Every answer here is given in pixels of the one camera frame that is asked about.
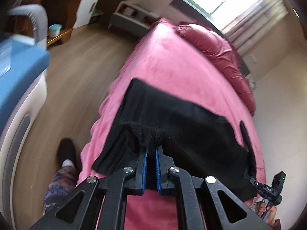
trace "human hand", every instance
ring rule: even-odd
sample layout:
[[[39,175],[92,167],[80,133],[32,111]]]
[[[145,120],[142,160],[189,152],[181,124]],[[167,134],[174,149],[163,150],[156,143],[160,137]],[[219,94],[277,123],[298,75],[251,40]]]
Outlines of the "human hand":
[[[271,208],[267,208],[267,205],[264,202],[262,202],[261,205],[259,206],[257,214],[259,216],[261,216],[266,211],[271,211],[270,215],[266,219],[266,223],[269,226],[272,226],[275,223],[275,216],[276,216],[276,213],[277,213],[277,208],[275,206],[273,206]]]

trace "white sock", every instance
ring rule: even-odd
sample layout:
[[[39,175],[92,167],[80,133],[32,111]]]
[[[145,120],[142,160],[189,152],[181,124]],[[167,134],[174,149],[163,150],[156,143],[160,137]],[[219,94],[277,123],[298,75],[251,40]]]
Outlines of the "white sock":
[[[66,159],[66,160],[63,162],[62,168],[63,168],[63,167],[66,167],[66,166],[71,166],[71,167],[74,167],[74,168],[75,168],[74,163],[73,163],[71,160],[69,160],[69,159]]]

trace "plastic container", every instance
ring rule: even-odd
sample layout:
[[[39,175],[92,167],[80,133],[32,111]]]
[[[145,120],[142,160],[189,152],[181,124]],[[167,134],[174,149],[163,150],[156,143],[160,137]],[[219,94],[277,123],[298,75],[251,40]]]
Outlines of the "plastic container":
[[[11,69],[12,39],[0,42],[0,77]]]
[[[49,27],[49,37],[54,38],[59,36],[59,32],[61,31],[61,24],[53,24]]]

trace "pink fitted sheet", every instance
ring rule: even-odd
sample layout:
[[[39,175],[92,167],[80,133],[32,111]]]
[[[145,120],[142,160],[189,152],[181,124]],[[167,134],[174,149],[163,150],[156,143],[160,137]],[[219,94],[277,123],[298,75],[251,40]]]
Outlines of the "pink fitted sheet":
[[[92,129],[91,141],[81,153],[83,170],[79,183],[90,175],[104,177],[91,169],[100,155],[114,117],[133,78],[183,100],[196,103],[231,123],[238,143],[242,144],[239,122],[248,129],[257,164],[257,180],[266,182],[262,150],[250,112],[231,84],[211,62],[190,43],[176,34],[175,25],[164,20],[153,28],[126,60],[109,95],[99,108],[100,118]],[[245,202],[250,205],[253,200]],[[146,190],[143,196],[129,196],[125,217],[127,230],[175,230],[175,199]]]

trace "striped curtain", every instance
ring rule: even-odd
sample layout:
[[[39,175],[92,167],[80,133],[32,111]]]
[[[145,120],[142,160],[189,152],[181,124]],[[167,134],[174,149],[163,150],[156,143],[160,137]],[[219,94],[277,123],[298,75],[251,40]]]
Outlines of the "striped curtain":
[[[242,55],[287,14],[283,0],[258,0],[221,31]]]

